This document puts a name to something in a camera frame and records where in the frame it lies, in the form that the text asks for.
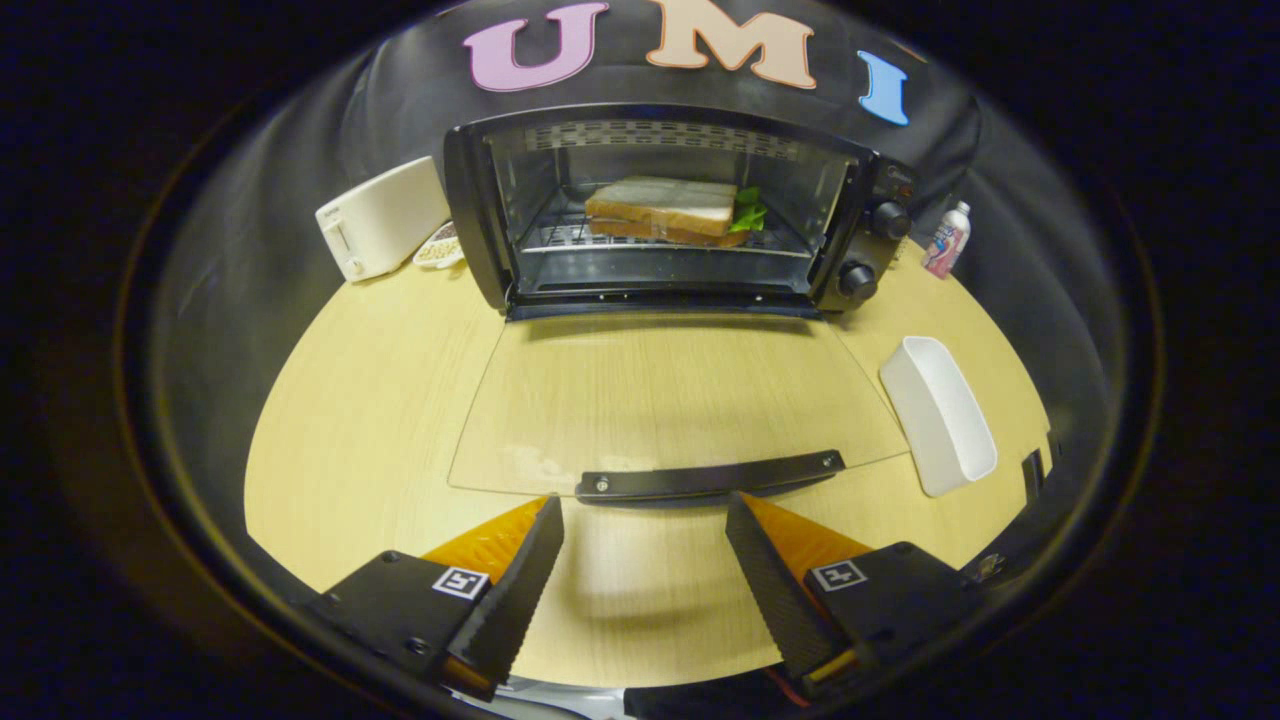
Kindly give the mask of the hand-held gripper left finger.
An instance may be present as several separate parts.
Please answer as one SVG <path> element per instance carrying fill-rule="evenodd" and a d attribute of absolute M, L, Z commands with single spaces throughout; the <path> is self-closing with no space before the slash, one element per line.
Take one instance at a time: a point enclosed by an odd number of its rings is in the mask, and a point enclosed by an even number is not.
<path fill-rule="evenodd" d="M 564 542 L 561 497 L 503 512 L 433 551 L 385 550 L 310 612 L 365 653 L 490 701 L 511 675 Z"/>

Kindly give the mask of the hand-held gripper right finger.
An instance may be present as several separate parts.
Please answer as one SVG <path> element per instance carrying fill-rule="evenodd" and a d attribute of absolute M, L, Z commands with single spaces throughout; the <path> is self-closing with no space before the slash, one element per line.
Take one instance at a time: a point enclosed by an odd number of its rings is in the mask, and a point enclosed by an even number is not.
<path fill-rule="evenodd" d="M 783 674 L 809 697 L 902 666 L 986 605 L 978 582 L 911 542 L 872 548 L 733 492 L 724 533 Z"/>

